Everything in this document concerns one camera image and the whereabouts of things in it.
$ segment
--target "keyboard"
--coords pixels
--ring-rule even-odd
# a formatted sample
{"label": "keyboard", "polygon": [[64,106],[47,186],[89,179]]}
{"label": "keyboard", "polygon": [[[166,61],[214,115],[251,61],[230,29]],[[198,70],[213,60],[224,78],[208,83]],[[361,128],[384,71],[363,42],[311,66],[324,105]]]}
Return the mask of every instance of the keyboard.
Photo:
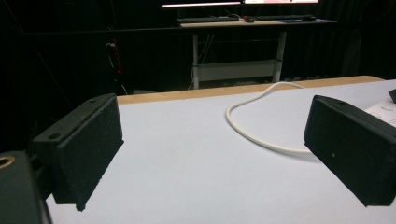
{"label": "keyboard", "polygon": [[283,15],[283,16],[257,16],[255,21],[286,21],[286,20],[303,20],[314,21],[313,15]]}
{"label": "keyboard", "polygon": [[237,17],[202,17],[202,18],[183,18],[176,19],[179,24],[199,23],[199,22],[220,22],[220,21],[239,21]]}

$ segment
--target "table surface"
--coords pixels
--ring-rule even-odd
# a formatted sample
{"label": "table surface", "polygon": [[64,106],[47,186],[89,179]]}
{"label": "table surface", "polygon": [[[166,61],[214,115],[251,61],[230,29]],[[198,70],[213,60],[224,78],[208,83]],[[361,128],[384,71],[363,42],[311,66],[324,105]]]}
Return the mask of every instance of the table surface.
{"label": "table surface", "polygon": [[[362,27],[378,27],[383,25],[380,22],[362,23],[353,22],[284,22],[284,24],[272,23],[265,25],[265,31],[288,32],[288,31],[336,31],[355,30]],[[93,37],[121,37],[121,36],[149,36],[149,35],[198,35],[198,34],[231,34],[240,32],[260,32],[260,25],[227,25],[227,26],[206,26],[206,27],[157,27],[141,29],[122,29],[105,31],[75,31],[75,32],[54,32],[54,33],[23,33],[22,38],[34,42],[43,41],[67,41],[80,40],[81,38]]]}
{"label": "table surface", "polygon": [[320,23],[334,23],[336,21],[327,21],[327,20],[315,20],[315,21],[301,21],[301,20],[292,20],[292,21],[254,21],[254,22],[245,22],[244,20],[239,21],[222,21],[222,22],[199,22],[199,23],[182,23],[180,27],[183,28],[207,28],[207,27],[227,27],[227,26],[269,26],[269,25],[290,25],[290,24],[320,24]]}
{"label": "table surface", "polygon": [[[396,86],[379,80],[300,82],[326,87],[273,91],[235,109],[233,118],[261,139],[302,148],[313,95],[364,109]],[[119,105],[124,145],[82,213],[47,199],[53,222],[394,223],[395,205],[364,207],[318,160],[278,154],[236,133],[224,112],[257,95],[254,87],[238,93],[244,88],[120,97],[129,99]]]}

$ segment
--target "wooden table edge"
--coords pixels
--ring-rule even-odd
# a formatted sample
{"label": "wooden table edge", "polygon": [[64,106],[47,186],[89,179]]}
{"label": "wooden table edge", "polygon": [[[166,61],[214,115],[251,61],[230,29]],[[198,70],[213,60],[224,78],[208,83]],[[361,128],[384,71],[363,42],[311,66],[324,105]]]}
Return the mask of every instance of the wooden table edge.
{"label": "wooden table edge", "polygon": [[[315,87],[327,87],[327,86],[339,86],[339,85],[348,85],[348,84],[357,84],[357,83],[376,82],[383,80],[384,79],[379,77],[357,76],[357,77],[323,78],[323,79],[313,79],[313,80],[293,81],[293,82],[307,88],[315,88]],[[273,84],[274,83],[265,83],[258,85],[201,89],[201,90],[190,90],[190,91],[168,91],[168,92],[154,92],[154,93],[137,94],[137,95],[124,95],[124,96],[118,96],[117,100],[119,105],[171,101],[171,100],[185,100],[185,99],[203,98],[203,97],[211,97],[211,96],[260,92],[260,91],[264,91]],[[276,90],[287,90],[287,89],[293,89],[293,87],[279,86],[276,88]]]}

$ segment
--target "computer monitor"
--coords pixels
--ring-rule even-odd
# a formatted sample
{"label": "computer monitor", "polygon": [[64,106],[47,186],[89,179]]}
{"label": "computer monitor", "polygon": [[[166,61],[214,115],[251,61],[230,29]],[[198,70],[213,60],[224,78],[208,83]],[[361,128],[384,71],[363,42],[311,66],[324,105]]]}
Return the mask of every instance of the computer monitor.
{"label": "computer monitor", "polygon": [[244,4],[316,4],[319,0],[244,0]]}
{"label": "computer monitor", "polygon": [[241,5],[241,1],[233,0],[163,0],[162,9],[184,7],[227,7]]}

